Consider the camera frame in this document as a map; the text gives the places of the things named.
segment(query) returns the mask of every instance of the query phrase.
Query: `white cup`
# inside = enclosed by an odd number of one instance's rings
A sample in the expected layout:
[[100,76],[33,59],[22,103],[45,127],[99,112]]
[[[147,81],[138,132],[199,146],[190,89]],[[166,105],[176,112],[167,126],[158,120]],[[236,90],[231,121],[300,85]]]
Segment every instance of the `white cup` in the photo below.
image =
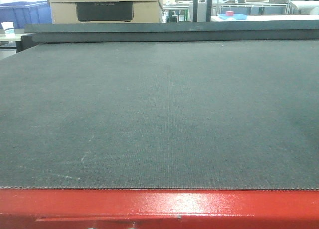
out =
[[1,24],[2,24],[2,27],[4,29],[5,35],[7,37],[15,36],[14,23],[13,22],[3,22]]

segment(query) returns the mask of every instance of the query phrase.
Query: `red metal edge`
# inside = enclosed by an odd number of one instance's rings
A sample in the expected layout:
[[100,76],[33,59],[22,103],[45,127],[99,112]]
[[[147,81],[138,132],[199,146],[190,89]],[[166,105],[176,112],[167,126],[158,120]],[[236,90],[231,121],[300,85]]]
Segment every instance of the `red metal edge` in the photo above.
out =
[[318,229],[319,191],[0,189],[1,229]]

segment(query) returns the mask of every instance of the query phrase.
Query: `blue plastic bin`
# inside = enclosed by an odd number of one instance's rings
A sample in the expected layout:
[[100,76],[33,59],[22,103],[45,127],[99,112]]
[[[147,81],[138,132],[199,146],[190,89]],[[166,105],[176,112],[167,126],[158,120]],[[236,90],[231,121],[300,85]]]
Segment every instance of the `blue plastic bin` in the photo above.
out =
[[26,24],[52,23],[51,9],[46,1],[0,4],[0,22],[7,21],[13,21],[17,29],[24,28]]

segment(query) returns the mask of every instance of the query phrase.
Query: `cutting table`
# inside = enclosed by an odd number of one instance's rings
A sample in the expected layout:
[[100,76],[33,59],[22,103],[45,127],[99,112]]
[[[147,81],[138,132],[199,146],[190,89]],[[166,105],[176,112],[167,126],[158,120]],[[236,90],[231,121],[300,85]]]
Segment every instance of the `cutting table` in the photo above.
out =
[[29,26],[46,44],[0,63],[0,227],[318,228],[306,23]]

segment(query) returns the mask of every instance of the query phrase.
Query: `white object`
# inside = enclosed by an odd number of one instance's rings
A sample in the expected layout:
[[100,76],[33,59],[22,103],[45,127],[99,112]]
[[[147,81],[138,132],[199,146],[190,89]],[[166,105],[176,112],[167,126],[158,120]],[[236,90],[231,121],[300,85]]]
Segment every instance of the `white object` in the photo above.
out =
[[296,10],[310,10],[310,15],[319,14],[319,1],[292,1],[291,4]]
[[[248,16],[246,20],[231,21],[295,21],[295,20],[319,20],[318,15],[260,15]],[[225,21],[217,16],[212,16],[211,21]]]
[[14,37],[15,32],[14,32],[14,23],[13,22],[3,22],[2,27],[4,29],[5,35],[7,37]]

